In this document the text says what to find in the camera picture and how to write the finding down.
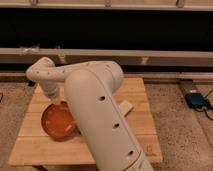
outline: cable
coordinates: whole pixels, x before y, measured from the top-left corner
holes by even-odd
[[[213,106],[212,106],[212,104],[210,103],[209,99],[207,99],[207,97],[208,97],[212,92],[213,92],[213,89],[210,90],[210,91],[206,94],[206,96],[204,97],[204,98],[205,98],[205,102],[206,102],[206,105],[205,105],[205,106],[203,106],[201,109],[200,109],[200,108],[194,108],[195,111],[197,111],[197,112],[204,112],[205,115],[206,115],[206,117],[207,117],[209,120],[211,120],[211,121],[213,121],[213,116],[211,117],[211,116],[209,115],[208,110],[212,110],[212,111],[213,111]]]
[[[209,115],[209,113],[207,112],[207,110],[204,110],[204,113],[206,114],[206,117],[207,117],[208,119],[210,119],[211,121],[213,121],[213,117],[211,117],[211,116]]]
[[[213,92],[213,89],[212,89],[211,91],[209,91],[209,92],[207,93],[207,95],[205,95],[205,98],[207,98],[212,92]]]
[[[4,96],[4,94],[3,94],[3,93],[0,93],[0,103],[1,103],[1,101],[2,101],[2,99],[3,99],[3,96]]]

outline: wooden board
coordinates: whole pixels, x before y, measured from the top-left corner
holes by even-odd
[[[64,99],[63,84],[60,84],[60,87],[60,94]],[[114,97],[118,103],[128,100],[133,104],[134,109],[126,117],[127,122],[149,160],[153,163],[162,162],[143,80],[125,78]],[[41,115],[49,104],[50,100],[42,94],[38,86],[24,117],[9,164],[13,166],[94,164],[95,161],[79,133],[74,133],[64,142],[57,142],[42,130]]]

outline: gray floor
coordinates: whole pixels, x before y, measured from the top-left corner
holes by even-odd
[[[199,85],[206,94],[212,85]],[[10,167],[7,160],[34,88],[27,83],[0,82],[4,98],[0,104],[0,170],[32,171]],[[213,121],[189,109],[177,84],[146,84],[164,162],[159,171],[212,171]],[[92,171],[94,166],[49,167],[49,170]]]

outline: black panel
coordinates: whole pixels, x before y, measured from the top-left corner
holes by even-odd
[[[213,12],[0,9],[0,47],[213,51]]]

